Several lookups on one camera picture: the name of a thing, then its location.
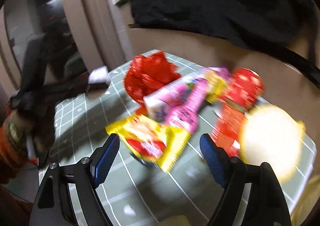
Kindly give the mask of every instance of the black cloth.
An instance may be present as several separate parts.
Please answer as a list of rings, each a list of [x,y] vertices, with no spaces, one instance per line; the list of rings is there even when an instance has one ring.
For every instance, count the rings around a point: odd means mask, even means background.
[[[243,48],[274,54],[273,57],[294,66],[300,64],[301,57],[281,49],[289,45],[306,22],[310,29],[310,62],[297,68],[307,65],[308,69],[309,64],[315,67],[317,17],[312,0],[132,0],[131,11],[141,27],[223,38]],[[266,42],[269,49],[264,49],[259,41]]]

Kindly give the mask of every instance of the table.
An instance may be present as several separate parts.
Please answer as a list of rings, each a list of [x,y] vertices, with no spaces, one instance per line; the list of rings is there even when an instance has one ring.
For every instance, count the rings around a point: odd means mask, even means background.
[[[144,53],[147,56],[156,50]],[[178,66],[182,75],[200,71],[202,66],[166,53],[169,62]],[[104,127],[134,114],[139,105],[124,90],[123,79],[130,63],[109,73],[111,85],[100,98],[89,101],[84,94],[67,99],[56,107],[56,141],[50,162],[70,165],[89,157],[103,145],[108,135]],[[223,189],[214,182],[201,160],[199,138],[211,133],[217,116],[212,106],[204,103],[199,112],[199,128],[170,173],[146,168],[133,159],[121,143],[119,153],[106,181],[97,188],[99,198],[114,226],[149,226],[173,215],[185,215],[192,226],[205,225],[214,212]],[[300,198],[304,183],[312,171],[316,154],[314,142],[306,135],[301,162],[292,179],[282,185],[290,212]],[[47,167],[39,171],[39,182]],[[70,185],[71,199],[80,226],[84,219],[76,188]],[[246,184],[234,225],[240,225],[246,208],[250,184]]]

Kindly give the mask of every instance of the orange sleeve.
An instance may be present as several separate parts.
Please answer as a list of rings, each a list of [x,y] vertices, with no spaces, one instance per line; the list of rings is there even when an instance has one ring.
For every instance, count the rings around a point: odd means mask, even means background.
[[[0,128],[0,183],[6,184],[10,178],[15,178],[20,168],[22,168],[27,159],[18,155],[7,140],[3,125]]]

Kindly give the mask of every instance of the red plastic bag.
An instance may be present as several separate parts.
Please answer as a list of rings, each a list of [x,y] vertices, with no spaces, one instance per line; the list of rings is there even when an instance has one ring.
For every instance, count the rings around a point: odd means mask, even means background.
[[[129,96],[144,109],[143,97],[155,92],[170,82],[181,77],[177,66],[168,62],[164,52],[159,51],[148,57],[138,55],[131,62],[124,78],[124,88]]]

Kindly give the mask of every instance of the metal screw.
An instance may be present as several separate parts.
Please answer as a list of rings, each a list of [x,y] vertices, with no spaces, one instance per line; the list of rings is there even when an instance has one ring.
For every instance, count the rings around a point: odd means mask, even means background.
[[[81,159],[81,163],[86,164],[86,163],[89,162],[89,160],[90,160],[89,157],[84,157],[84,158]]]
[[[57,167],[57,163],[51,163],[49,167],[50,169],[55,169]]]

